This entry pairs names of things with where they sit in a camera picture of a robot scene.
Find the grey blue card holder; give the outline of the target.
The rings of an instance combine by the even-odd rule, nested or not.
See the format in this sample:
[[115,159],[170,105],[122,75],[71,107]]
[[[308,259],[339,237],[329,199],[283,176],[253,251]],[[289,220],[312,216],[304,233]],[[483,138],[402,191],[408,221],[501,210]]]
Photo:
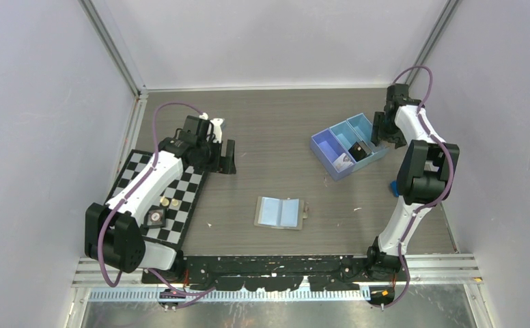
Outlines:
[[309,217],[308,203],[300,199],[279,199],[259,196],[254,226],[280,230],[302,230]]

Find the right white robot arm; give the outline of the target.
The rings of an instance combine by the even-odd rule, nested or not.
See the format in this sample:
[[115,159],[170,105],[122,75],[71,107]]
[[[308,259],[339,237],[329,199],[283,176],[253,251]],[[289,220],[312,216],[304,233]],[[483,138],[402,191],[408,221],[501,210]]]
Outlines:
[[411,98],[409,86],[401,83],[387,88],[385,107],[374,115],[371,141],[407,147],[396,178],[395,210],[367,250],[366,275],[379,281],[400,271],[418,224],[449,195],[460,149],[434,130],[422,101]]

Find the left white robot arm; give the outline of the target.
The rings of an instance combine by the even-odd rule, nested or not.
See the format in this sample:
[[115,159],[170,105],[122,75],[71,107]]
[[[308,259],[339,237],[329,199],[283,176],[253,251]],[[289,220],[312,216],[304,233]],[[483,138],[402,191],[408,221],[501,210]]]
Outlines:
[[119,193],[86,210],[85,254],[123,273],[152,268],[167,282],[179,282],[185,272],[176,259],[181,233],[167,231],[177,226],[168,222],[176,220],[176,213],[161,205],[161,197],[187,169],[236,173],[234,141],[223,141],[224,124],[205,113],[189,115],[174,136],[157,141],[148,162],[125,180]]

